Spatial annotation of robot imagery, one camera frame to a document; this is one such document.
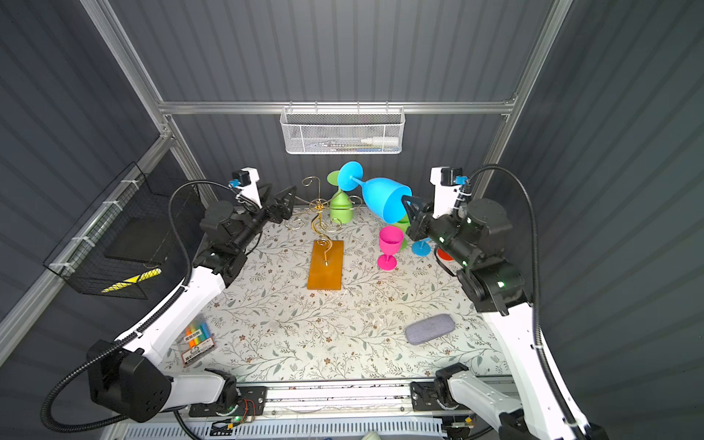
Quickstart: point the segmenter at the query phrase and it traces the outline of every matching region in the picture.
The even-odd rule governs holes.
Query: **wooden base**
[[[310,257],[308,271],[308,290],[340,290],[342,289],[342,252],[343,241],[333,241],[332,248],[327,252],[325,265],[325,249],[327,245],[313,242],[313,254]]]

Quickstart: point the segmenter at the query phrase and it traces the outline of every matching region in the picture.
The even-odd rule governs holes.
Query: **table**
[[[307,290],[312,217],[296,231],[267,225],[240,276],[201,312],[216,348],[184,367],[174,347],[159,368],[217,368],[240,382],[425,377],[456,362],[476,375],[510,374],[491,330],[432,254],[418,257],[409,243],[395,270],[377,267],[386,224],[367,208],[330,235],[344,240],[342,290]],[[455,331],[406,341],[406,326],[439,313]]]

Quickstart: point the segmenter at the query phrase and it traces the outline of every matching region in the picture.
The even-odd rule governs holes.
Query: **pink goblet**
[[[403,231],[396,226],[387,226],[379,231],[379,248],[384,255],[380,256],[377,264],[380,269],[393,270],[398,262],[394,254],[401,250],[403,244]]]

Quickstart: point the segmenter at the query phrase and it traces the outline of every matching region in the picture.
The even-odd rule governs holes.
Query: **floral pattern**
[[[315,234],[267,225],[239,277],[202,310],[216,348],[184,367],[174,346],[160,369],[211,367],[243,382],[422,377],[456,362],[477,375],[510,374],[491,330],[432,254],[418,257],[409,243],[396,269],[377,267],[383,226],[357,210],[331,234],[344,240],[342,290],[310,291]],[[455,331],[406,341],[408,325],[439,313],[451,314]]]

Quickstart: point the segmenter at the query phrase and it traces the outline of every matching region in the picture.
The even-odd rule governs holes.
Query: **red object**
[[[452,261],[452,257],[450,257],[450,255],[442,249],[438,249],[438,257],[442,258],[445,261]]]

